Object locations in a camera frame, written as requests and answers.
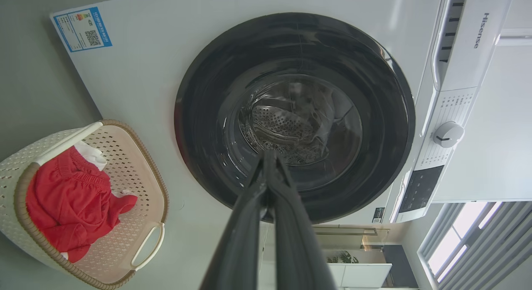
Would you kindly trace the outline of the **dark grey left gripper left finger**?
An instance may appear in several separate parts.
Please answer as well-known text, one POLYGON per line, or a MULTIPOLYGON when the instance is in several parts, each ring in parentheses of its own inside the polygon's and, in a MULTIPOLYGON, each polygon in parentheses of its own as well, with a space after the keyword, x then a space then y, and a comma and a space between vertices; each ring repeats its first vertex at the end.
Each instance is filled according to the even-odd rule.
POLYGON ((256 290, 260 222, 268 212, 267 165, 271 152, 258 161, 238 195, 214 256, 199 287, 201 290, 256 290))

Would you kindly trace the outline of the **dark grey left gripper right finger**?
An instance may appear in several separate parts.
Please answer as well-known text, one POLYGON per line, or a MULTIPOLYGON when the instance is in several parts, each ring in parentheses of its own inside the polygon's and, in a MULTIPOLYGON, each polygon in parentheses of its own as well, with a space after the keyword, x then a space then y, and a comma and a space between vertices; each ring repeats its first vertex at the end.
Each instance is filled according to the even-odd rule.
POLYGON ((266 152, 266 205, 274 223, 278 290, 335 290, 300 195, 276 151, 266 152))

